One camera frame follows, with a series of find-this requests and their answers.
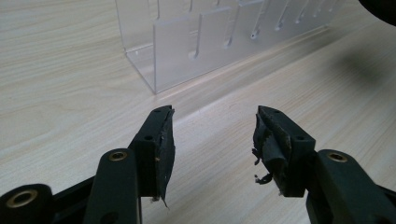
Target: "wooden table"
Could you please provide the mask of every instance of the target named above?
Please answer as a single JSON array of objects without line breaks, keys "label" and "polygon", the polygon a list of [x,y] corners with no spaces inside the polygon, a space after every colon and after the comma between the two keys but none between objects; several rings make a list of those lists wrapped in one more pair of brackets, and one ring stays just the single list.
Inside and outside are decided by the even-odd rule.
[{"label": "wooden table", "polygon": [[114,1],[0,2],[0,193],[53,193],[95,174],[149,111],[173,105],[177,147],[163,203],[144,223],[309,223],[304,199],[259,186],[258,105],[285,112],[317,150],[353,156],[396,190],[396,28],[349,0],[316,35],[154,95],[124,56]]}]

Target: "wood grain surface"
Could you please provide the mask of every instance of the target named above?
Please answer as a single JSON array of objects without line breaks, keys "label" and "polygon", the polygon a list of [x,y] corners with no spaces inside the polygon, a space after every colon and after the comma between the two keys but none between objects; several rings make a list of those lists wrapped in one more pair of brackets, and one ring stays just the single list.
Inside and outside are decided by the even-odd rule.
[{"label": "wood grain surface", "polygon": [[0,194],[53,193],[127,147],[149,111],[173,105],[177,147],[163,203],[144,223],[309,223],[304,199],[259,186],[258,105],[277,108],[396,190],[396,28],[348,0],[332,24],[154,95],[126,59],[112,0],[0,1]]}]

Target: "acrylic partition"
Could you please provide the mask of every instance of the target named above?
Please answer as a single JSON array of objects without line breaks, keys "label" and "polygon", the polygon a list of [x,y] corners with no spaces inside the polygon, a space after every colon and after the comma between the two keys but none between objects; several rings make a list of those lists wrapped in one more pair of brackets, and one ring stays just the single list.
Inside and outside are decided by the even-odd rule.
[{"label": "acrylic partition", "polygon": [[116,0],[126,55],[154,92],[327,25],[345,0]]}]

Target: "clear acrylic box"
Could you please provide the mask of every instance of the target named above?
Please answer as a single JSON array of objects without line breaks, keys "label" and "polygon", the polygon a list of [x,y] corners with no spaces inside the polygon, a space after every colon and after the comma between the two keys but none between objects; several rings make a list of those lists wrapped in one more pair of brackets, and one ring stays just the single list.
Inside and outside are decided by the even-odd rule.
[{"label": "clear acrylic box", "polygon": [[345,0],[116,0],[126,56],[155,93],[327,25]]}]

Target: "screw hole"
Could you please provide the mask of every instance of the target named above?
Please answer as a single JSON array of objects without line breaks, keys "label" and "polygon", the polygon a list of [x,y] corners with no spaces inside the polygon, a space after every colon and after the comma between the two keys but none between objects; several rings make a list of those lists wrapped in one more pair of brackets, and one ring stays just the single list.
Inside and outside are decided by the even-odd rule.
[{"label": "screw hole", "polygon": [[255,30],[253,33],[250,35],[250,39],[256,39],[257,36],[259,35],[260,30]]},{"label": "screw hole", "polygon": [[111,161],[122,161],[123,159],[125,159],[127,156],[126,152],[113,152],[110,154],[109,159]]},{"label": "screw hole", "polygon": [[117,212],[109,212],[102,216],[100,219],[101,224],[114,224],[119,219],[119,214]]},{"label": "screw hole", "polygon": [[17,208],[22,207],[30,202],[32,202],[37,197],[37,190],[35,189],[28,189],[22,192],[19,192],[12,196],[7,201],[7,207],[10,208]]},{"label": "screw hole", "polygon": [[327,157],[329,157],[332,161],[339,161],[339,162],[346,162],[347,161],[347,157],[335,153],[335,152],[331,152],[329,154],[327,154]]}]

